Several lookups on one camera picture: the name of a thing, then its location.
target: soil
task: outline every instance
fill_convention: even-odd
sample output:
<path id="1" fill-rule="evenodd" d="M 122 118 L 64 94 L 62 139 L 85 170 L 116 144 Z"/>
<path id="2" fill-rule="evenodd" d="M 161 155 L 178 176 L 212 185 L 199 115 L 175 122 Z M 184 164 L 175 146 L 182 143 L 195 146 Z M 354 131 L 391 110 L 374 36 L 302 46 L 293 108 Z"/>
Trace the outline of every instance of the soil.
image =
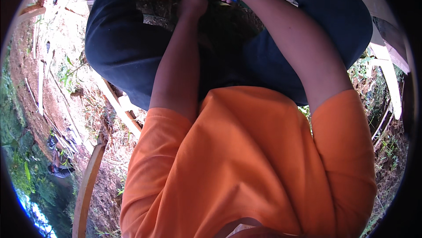
<path id="1" fill-rule="evenodd" d="M 57 9 L 52 0 L 46 0 L 47 12 L 44 19 L 33 18 L 19 24 L 13 33 L 11 40 L 10 71 L 13 84 L 16 87 L 18 98 L 22 103 L 25 116 L 30 130 L 34 134 L 40 149 L 51 159 L 51 154 L 46 146 L 46 139 L 50 134 L 51 124 L 46 122 L 38 113 L 36 104 L 25 82 L 34 93 L 38 101 L 38 72 L 40 61 L 48 61 L 53 53 L 48 74 L 44 78 L 43 100 L 45 113 L 51 119 L 59 132 L 66 137 L 71 137 L 67 128 L 73 122 L 79 132 L 83 144 L 78 145 L 79 153 L 75 154 L 75 178 L 80 183 L 91 156 L 93 146 L 96 145 L 96 137 L 103 132 L 108 137 L 108 145 L 103 161 L 95 182 L 91 198 L 90 210 L 87 222 L 87 237 L 97 237 L 96 233 L 103 237 L 118 237 L 119 215 L 122 195 L 119 190 L 124 187 L 127 166 L 130 156 L 136 145 L 136 139 L 129 134 L 129 130 L 116 117 L 113 107 L 98 89 L 92 77 L 92 69 L 86 63 L 84 56 L 84 35 L 87 18 L 91 6 L 81 3 L 84 0 L 58 0 L 57 5 L 66 6 L 69 10 Z M 177 0 L 136 0 L 137 8 L 145 15 L 144 22 L 160 25 L 168 30 L 173 30 L 175 25 L 175 13 Z M 247 9 L 240 10 L 240 18 L 248 30 L 242 30 L 239 41 L 252 37 L 261 30 L 263 25 L 255 14 Z M 34 24 L 38 21 L 39 33 L 37 44 L 33 47 Z M 46 50 L 47 41 L 50 42 L 49 53 Z M 37 58 L 33 58 L 36 49 Z M 72 84 L 65 83 L 63 72 L 70 69 L 76 71 Z M 368 83 L 356 83 L 356 88 L 366 93 Z M 138 110 L 134 112 L 137 121 L 142 125 L 145 121 L 146 112 Z M 398 140 L 396 156 L 398 162 L 393 168 L 394 161 L 390 156 L 386 157 L 386 151 L 382 144 L 376 149 L 376 164 L 384 166 L 377 171 L 378 196 L 374 205 L 373 225 L 376 225 L 377 216 L 382 216 L 397 191 L 398 184 L 404 172 L 408 143 L 403 135 L 401 121 L 393 121 L 387 128 L 384 136 L 395 135 Z"/>

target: weed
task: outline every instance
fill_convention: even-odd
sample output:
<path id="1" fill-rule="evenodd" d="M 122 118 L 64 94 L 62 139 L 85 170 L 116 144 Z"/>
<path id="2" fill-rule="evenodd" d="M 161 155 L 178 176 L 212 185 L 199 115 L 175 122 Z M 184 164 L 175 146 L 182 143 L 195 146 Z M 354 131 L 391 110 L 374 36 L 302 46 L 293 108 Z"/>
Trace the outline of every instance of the weed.
<path id="1" fill-rule="evenodd" d="M 311 135 L 313 135 L 313 133 L 312 133 L 312 123 L 311 123 L 311 111 L 309 110 L 309 105 L 306 105 L 306 106 L 298 106 L 298 109 L 308 119 L 309 129 L 311 130 Z"/>
<path id="2" fill-rule="evenodd" d="M 98 227 L 95 227 L 96 233 L 98 234 L 98 237 L 111 237 L 111 238 L 120 238 L 122 235 L 122 232 L 120 230 L 111 231 L 108 228 L 105 229 L 105 232 L 100 231 Z"/>
<path id="3" fill-rule="evenodd" d="M 59 82 L 63 83 L 69 93 L 74 92 L 77 86 L 80 86 L 81 82 L 83 82 L 78 78 L 78 70 L 87 65 L 83 58 L 84 53 L 82 52 L 78 59 L 79 65 L 74 66 L 71 59 L 65 55 L 65 62 L 61 64 L 60 70 L 57 73 Z"/>

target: leaf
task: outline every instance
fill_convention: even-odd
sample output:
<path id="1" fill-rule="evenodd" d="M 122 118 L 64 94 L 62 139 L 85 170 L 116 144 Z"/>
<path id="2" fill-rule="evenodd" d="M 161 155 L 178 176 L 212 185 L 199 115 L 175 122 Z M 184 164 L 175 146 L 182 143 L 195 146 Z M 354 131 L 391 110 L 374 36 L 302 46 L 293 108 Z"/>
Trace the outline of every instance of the leaf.
<path id="1" fill-rule="evenodd" d="M 72 63 L 71 63 L 71 59 L 67 55 L 66 55 L 66 60 L 71 66 L 73 66 Z"/>
<path id="2" fill-rule="evenodd" d="M 28 161 L 25 161 L 24 166 L 25 166 L 25 174 L 27 175 L 28 182 L 31 182 L 31 173 L 29 173 Z"/>

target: grass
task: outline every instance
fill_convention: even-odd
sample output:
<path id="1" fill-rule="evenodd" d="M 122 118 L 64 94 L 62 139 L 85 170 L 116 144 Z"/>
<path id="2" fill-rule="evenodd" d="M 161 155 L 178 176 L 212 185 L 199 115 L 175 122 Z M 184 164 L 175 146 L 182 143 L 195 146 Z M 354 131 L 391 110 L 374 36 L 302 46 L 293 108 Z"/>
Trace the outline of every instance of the grass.
<path id="1" fill-rule="evenodd" d="M 95 234 L 98 234 L 98 237 L 110 237 L 110 238 L 120 238 L 122 232 L 120 230 L 111 231 L 108 228 L 105 231 L 100 231 L 98 227 L 95 227 Z"/>

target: knee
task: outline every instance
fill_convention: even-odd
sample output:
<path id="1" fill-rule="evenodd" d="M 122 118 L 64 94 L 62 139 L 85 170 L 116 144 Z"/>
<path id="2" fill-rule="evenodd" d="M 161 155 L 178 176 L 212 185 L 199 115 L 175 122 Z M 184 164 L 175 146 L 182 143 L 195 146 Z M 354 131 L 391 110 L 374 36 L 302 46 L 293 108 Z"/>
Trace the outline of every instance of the knee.
<path id="1" fill-rule="evenodd" d="M 108 30 L 97 26 L 94 30 L 87 29 L 85 35 L 85 56 L 96 71 L 114 59 L 114 37 L 106 31 Z"/>

